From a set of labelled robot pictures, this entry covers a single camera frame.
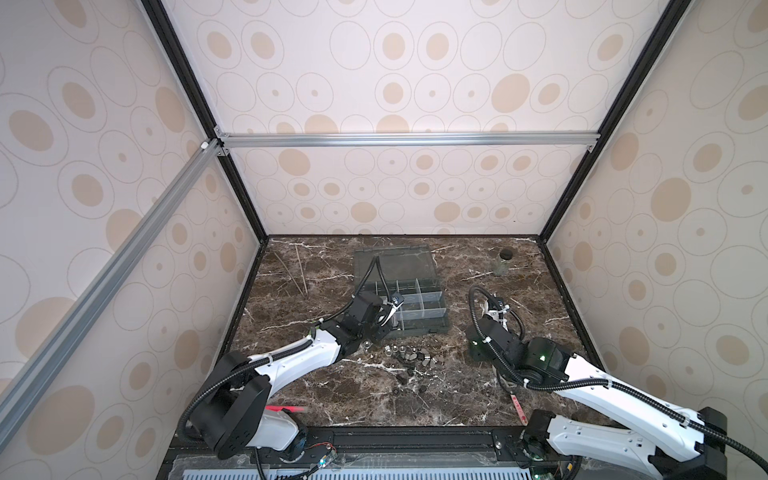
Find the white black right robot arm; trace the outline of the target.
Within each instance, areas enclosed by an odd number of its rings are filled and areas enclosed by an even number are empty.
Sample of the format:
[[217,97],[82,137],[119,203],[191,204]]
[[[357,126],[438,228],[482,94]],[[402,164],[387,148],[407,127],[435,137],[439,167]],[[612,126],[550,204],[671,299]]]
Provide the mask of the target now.
[[507,320],[522,320],[501,298],[481,286],[467,294],[469,346],[493,366],[500,384],[554,393],[615,421],[615,426],[573,421],[536,410],[520,436],[530,462],[551,456],[587,457],[653,479],[724,479],[726,451],[747,457],[761,470],[759,454],[728,437],[727,419],[716,409],[694,411],[632,387],[584,357],[543,337],[526,338]]

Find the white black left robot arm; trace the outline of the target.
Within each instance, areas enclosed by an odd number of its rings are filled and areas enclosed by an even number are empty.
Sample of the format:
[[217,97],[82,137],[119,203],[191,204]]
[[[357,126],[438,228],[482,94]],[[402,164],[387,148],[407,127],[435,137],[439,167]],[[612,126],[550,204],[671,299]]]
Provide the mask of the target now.
[[402,295],[390,290],[375,256],[351,300],[318,320],[304,339],[261,355],[224,355],[181,414],[177,437],[209,448],[220,460],[248,448],[271,449],[284,460],[297,460],[306,448],[307,428],[287,409],[269,410],[271,397],[354,354],[364,342],[382,340],[403,302]]

